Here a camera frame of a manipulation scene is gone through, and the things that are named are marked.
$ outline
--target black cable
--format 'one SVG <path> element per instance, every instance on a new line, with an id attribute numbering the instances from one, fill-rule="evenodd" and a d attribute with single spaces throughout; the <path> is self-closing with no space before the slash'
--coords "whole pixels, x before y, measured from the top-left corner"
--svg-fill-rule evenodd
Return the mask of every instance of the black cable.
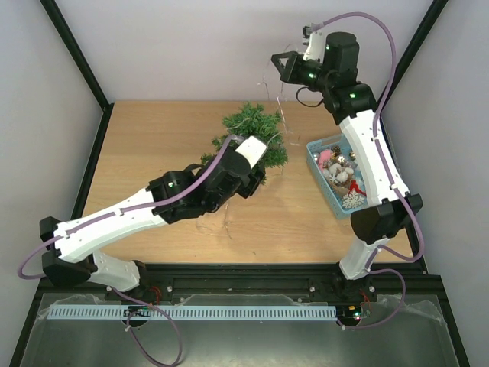
<path id="1" fill-rule="evenodd" d="M 303 101 L 301 101 L 301 100 L 299 99 L 299 93 L 300 93 L 300 91 L 301 91 L 301 90 L 303 90 L 303 89 L 307 89 L 307 87 L 306 87 L 306 86 L 303 86 L 303 87 L 299 88 L 299 89 L 297 90 L 297 93 L 296 93 L 296 99 L 297 99 L 297 102 L 298 102 L 298 103 L 300 103 L 301 105 L 303 105 L 303 106 L 305 106 L 305 107 L 310 107 L 310 108 L 314 109 L 315 107 L 319 107 L 319 106 L 321 105 L 321 103 L 323 103 L 323 102 L 324 102 L 324 99 L 321 99 L 321 100 L 318 102 L 318 104 L 317 104 L 317 105 L 308 105 L 308 104 L 304 103 Z"/>

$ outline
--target white snowflake ornament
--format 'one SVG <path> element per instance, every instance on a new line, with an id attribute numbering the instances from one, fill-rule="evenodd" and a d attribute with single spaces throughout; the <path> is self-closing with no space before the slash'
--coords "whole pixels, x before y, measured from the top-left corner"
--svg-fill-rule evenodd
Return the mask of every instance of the white snowflake ornament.
<path id="1" fill-rule="evenodd" d="M 355 190 L 350 193 L 347 193 L 343 196 L 343 207 L 346 209 L 354 209 L 362 206 L 365 201 L 365 197 Z"/>

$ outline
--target pink ornament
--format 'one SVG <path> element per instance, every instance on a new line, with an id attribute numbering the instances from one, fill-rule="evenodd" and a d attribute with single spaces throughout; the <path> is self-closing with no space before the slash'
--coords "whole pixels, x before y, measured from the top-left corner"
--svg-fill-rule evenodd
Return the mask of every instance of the pink ornament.
<path id="1" fill-rule="evenodd" d="M 318 160 L 318 165 L 322 167 L 322 164 L 326 161 L 329 161 L 331 159 L 331 156 L 333 155 L 333 152 L 330 151 L 329 149 L 326 149 L 325 151 L 322 151 L 319 154 L 319 160 Z"/>

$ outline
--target black metal frame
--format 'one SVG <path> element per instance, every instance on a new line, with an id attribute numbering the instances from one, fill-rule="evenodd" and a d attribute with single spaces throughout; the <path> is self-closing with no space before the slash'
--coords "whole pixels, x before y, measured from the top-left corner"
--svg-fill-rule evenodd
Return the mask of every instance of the black metal frame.
<path id="1" fill-rule="evenodd" d="M 388 98 L 390 98 L 396 89 L 447 2 L 448 0 L 432 1 L 432 4 L 397 65 L 393 88 Z M 54 0 L 40 0 L 40 3 L 46 9 L 54 27 L 60 34 L 66 48 L 79 67 L 80 72 L 103 111 L 99 130 L 97 131 L 92 152 L 89 156 L 89 162 L 86 166 L 79 194 L 73 208 L 72 219 L 75 219 L 81 217 L 83 214 L 114 104 L 109 103 L 105 97 L 56 2 Z M 406 230 L 410 239 L 411 249 L 413 253 L 417 253 L 419 251 L 419 243 L 414 228 L 411 225 Z M 460 366 L 469 366 L 442 279 L 438 275 L 428 274 L 424 259 L 412 264 L 381 264 L 374 265 L 372 268 L 394 268 L 398 270 L 406 280 L 408 294 L 434 294 L 438 297 L 443 316 L 449 327 L 450 337 L 452 338 L 458 363 Z M 147 273 L 151 280 L 163 283 L 167 282 L 169 285 L 172 285 L 172 294 L 166 294 L 170 300 L 196 293 L 229 294 L 230 291 L 228 289 L 231 288 L 233 294 L 278 293 L 288 295 L 292 298 L 301 297 L 305 302 L 329 301 L 332 304 L 341 306 L 341 301 L 338 301 L 338 299 L 329 299 L 330 293 L 327 291 L 322 292 L 321 287 L 317 287 L 318 290 L 313 294 L 310 292 L 311 284 L 330 282 L 335 270 L 336 267 L 333 264 L 147 266 Z M 379 274 L 371 276 L 371 282 L 379 294 L 396 294 L 400 290 L 399 280 L 395 275 Z M 61 288 L 53 287 L 48 280 L 41 280 L 26 317 L 24 328 L 22 329 L 10 366 L 18 366 L 21 363 L 31 328 L 37 316 L 40 301 L 45 293 L 100 294 L 104 292 L 104 287 L 95 284 L 84 284 L 75 288 Z"/>

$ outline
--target wooden table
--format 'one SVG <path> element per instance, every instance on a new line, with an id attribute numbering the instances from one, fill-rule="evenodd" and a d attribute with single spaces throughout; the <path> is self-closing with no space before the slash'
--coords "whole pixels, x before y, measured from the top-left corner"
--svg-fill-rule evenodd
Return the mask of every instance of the wooden table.
<path id="1" fill-rule="evenodd" d="M 213 152 L 225 132 L 222 117 L 241 102 L 117 102 L 84 215 L 118 203 L 167 171 L 182 170 Z M 273 111 L 275 102 L 266 103 Z M 266 186 L 248 199 L 232 197 L 217 213 L 139 232 L 104 248 L 123 260 L 156 263 L 324 263 L 344 257 L 353 239 L 338 221 L 306 164 L 306 144 L 338 134 L 324 108 L 282 104 L 289 163 L 267 172 Z M 390 242 L 411 255 L 405 231 Z M 378 261 L 397 261 L 382 252 Z"/>

